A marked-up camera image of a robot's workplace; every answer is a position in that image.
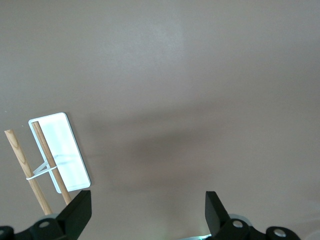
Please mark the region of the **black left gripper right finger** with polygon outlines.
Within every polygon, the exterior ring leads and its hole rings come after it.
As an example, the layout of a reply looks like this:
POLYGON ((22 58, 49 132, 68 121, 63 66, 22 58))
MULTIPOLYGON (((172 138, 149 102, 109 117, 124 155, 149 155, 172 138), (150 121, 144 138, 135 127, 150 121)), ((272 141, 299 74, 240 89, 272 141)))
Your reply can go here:
POLYGON ((301 240, 292 230, 270 226, 258 231, 244 216, 229 214, 215 191, 205 193, 205 220, 211 236, 205 240, 301 240))

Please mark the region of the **brown table cover sheet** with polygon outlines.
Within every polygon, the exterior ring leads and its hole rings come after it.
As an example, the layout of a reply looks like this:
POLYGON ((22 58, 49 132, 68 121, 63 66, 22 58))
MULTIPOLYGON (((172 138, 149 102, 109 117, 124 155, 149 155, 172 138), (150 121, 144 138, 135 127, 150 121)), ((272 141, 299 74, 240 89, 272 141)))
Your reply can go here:
POLYGON ((79 240, 209 233, 205 193, 320 240, 320 0, 0 0, 0 225, 43 211, 28 121, 64 112, 91 179, 79 240))

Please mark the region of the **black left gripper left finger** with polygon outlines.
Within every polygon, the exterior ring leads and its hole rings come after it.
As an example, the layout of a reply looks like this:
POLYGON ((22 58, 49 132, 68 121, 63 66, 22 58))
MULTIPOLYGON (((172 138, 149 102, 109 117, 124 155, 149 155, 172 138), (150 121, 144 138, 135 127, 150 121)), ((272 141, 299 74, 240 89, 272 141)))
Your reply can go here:
POLYGON ((91 216, 91 191, 82 190, 55 218, 41 219, 18 233, 0 226, 0 240, 78 240, 91 216))

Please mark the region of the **white towel rack wooden bars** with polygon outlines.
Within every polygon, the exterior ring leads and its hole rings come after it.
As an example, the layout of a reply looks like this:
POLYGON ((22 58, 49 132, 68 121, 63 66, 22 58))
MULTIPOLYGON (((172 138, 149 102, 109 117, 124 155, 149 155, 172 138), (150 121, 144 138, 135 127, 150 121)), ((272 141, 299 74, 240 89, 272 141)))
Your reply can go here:
POLYGON ((70 192, 89 188, 91 180, 66 113, 37 117, 29 120, 28 125, 43 158, 36 169, 31 168, 15 132, 8 129, 4 133, 25 179, 48 216, 53 211, 40 188, 38 177, 49 174, 55 190, 62 195, 66 204, 72 201, 70 192))

